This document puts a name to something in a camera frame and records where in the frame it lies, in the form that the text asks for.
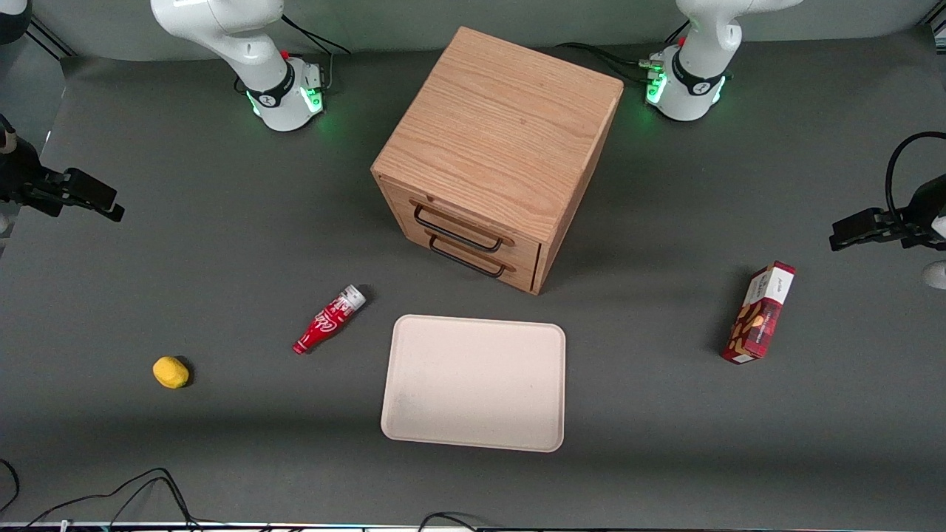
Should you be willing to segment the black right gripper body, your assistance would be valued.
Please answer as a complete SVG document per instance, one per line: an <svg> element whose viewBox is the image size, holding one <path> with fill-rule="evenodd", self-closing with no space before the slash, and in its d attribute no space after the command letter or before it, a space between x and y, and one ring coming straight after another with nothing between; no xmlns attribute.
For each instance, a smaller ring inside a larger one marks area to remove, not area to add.
<svg viewBox="0 0 946 532"><path fill-rule="evenodd" d="M60 216L67 173L45 168L33 145L17 135L1 140L1 201Z"/></svg>

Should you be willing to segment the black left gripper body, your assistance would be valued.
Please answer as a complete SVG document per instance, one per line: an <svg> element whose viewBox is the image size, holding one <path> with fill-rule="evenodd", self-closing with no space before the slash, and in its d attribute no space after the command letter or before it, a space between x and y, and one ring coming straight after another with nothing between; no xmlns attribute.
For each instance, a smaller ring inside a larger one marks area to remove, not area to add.
<svg viewBox="0 0 946 532"><path fill-rule="evenodd" d="M945 175L921 185L905 208L905 223L913 236L905 248L923 246L945 249Z"/></svg>

